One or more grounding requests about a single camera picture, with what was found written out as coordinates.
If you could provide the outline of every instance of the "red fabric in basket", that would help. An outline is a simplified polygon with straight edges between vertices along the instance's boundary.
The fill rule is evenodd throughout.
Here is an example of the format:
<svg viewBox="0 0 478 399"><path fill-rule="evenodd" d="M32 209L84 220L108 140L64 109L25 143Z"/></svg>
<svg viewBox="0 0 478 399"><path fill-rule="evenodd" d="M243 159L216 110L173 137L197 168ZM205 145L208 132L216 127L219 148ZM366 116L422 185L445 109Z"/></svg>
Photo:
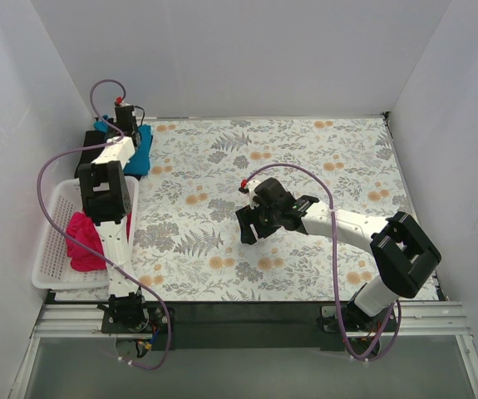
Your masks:
<svg viewBox="0 0 478 399"><path fill-rule="evenodd" d="M131 214L128 214L126 224L127 233L130 235ZM76 212L67 226L67 234L77 239L82 244L94 249L99 254L104 254L100 237L96 232L95 225L91 218L88 218L83 212ZM93 270L103 270L106 268L106 262L97 256L90 254L86 249L74 244L71 240L67 242L67 256L71 258L71 267L77 272L92 272Z"/></svg>

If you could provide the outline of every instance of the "white basket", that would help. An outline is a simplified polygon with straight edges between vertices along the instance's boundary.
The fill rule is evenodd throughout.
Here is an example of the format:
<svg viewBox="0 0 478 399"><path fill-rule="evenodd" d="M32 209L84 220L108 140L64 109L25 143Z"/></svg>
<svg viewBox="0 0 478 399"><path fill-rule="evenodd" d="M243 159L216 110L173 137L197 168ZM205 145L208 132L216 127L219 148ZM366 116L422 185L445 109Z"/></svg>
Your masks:
<svg viewBox="0 0 478 399"><path fill-rule="evenodd" d="M136 225L139 181L127 176L126 185L131 197L131 225L128 244L133 249L133 234ZM48 213L63 230L75 212L81 212L81 192L78 179L62 181L54 190ZM41 243L33 265L32 283L38 288L74 289L98 288L109 283L106 270L77 272L71 267L67 256L67 243L46 220L42 231Z"/></svg>

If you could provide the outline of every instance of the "wall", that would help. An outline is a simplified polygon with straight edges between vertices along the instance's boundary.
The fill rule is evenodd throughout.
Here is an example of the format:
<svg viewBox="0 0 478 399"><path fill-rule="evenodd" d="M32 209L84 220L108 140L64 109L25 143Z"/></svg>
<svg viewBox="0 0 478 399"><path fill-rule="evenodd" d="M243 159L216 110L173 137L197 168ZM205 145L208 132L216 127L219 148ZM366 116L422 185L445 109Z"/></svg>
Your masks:
<svg viewBox="0 0 478 399"><path fill-rule="evenodd" d="M28 0L0 0L0 398L7 397L42 304L30 282L43 217L35 180L81 143L91 116ZM45 191L76 160L53 166Z"/></svg>
<svg viewBox="0 0 478 399"><path fill-rule="evenodd" d="M32 0L85 99L114 77L152 116L390 110L449 2Z"/></svg>
<svg viewBox="0 0 478 399"><path fill-rule="evenodd" d="M478 352L478 2L453 0L392 112L418 216L436 240L446 293Z"/></svg>

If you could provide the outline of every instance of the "floral tablecloth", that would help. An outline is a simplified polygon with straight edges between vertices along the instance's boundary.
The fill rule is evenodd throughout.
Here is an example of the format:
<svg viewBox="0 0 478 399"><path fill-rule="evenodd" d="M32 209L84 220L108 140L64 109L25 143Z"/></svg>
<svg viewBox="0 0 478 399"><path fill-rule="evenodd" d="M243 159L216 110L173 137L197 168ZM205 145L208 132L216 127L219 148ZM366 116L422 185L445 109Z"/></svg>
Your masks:
<svg viewBox="0 0 478 399"><path fill-rule="evenodd" d="M240 243L235 210L242 179L273 162L301 165L332 189L335 207L390 216L411 212L382 119L157 121L152 169L140 181L132 263L136 277L169 301L333 300L331 240L278 230ZM265 172L296 197L323 200L321 187L288 168ZM338 250L340 297L348 300L377 269L371 255ZM103 300L107 288L57 293ZM432 278L416 299L437 299Z"/></svg>

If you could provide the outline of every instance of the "blue fabric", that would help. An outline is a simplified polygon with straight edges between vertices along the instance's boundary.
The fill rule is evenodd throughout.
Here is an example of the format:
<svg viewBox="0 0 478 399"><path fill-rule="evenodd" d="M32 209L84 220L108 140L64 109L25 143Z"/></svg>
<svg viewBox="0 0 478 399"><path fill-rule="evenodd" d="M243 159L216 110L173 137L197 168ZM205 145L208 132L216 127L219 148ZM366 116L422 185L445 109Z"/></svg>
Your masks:
<svg viewBox="0 0 478 399"><path fill-rule="evenodd" d="M98 131L107 132L107 125L98 121L95 123L95 129ZM143 125L139 127L140 132L140 145L135 154L130 158L130 162L124 168L125 175L139 175L146 176L150 170L150 147L154 136L152 135L152 129L149 125Z"/></svg>

